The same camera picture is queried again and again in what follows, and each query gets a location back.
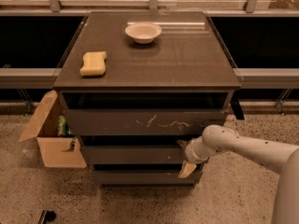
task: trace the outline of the cardboard box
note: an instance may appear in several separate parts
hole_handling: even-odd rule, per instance
[[[66,151],[71,148],[73,138],[57,137],[58,118],[62,112],[57,92],[46,93],[26,124],[19,142],[36,138],[46,167],[85,168],[78,139],[73,150]]]

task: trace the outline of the concrete floor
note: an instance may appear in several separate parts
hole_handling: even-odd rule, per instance
[[[299,145],[299,107],[241,103],[245,120],[229,115],[225,126],[241,135]],[[18,143],[30,117],[21,104],[0,104],[0,223],[37,223],[43,209],[52,223],[270,223],[278,175],[225,153],[210,159],[194,188],[105,188],[88,169],[50,169],[36,140]]]

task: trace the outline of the cabinet top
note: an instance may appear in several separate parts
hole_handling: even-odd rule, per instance
[[[150,21],[162,33],[146,45],[125,33]],[[102,77],[82,77],[86,52],[107,53]],[[240,82],[202,12],[93,12],[54,83],[56,90],[236,90]]]

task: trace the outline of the white bowl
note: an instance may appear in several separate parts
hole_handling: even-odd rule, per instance
[[[161,32],[161,27],[151,22],[136,22],[125,29],[125,33],[139,44],[152,42]]]

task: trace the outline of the bottom drawer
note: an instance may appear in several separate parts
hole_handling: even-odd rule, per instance
[[[178,178],[178,165],[146,165],[133,169],[134,165],[122,165],[117,168],[94,165],[93,179],[102,187],[105,186],[186,186],[194,187],[202,176],[202,165],[188,178]]]

